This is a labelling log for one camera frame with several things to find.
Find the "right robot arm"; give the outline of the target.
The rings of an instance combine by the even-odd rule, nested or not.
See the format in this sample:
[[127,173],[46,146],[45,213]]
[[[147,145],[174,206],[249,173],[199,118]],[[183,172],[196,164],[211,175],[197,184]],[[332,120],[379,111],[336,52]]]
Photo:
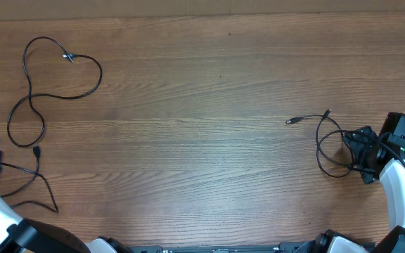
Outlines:
[[351,155],[351,162],[343,165],[347,171],[357,171],[364,183],[377,181],[383,187],[390,231],[378,244],[364,245],[327,230],[297,246],[296,252],[405,253],[405,114],[388,113],[379,133],[370,126],[356,130],[338,127],[336,133]]

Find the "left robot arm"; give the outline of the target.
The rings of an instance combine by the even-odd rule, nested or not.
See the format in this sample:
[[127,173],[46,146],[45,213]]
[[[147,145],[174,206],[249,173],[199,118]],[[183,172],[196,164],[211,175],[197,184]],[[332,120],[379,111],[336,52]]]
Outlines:
[[130,252],[112,238],[83,242],[71,232],[18,215],[0,196],[0,252]]

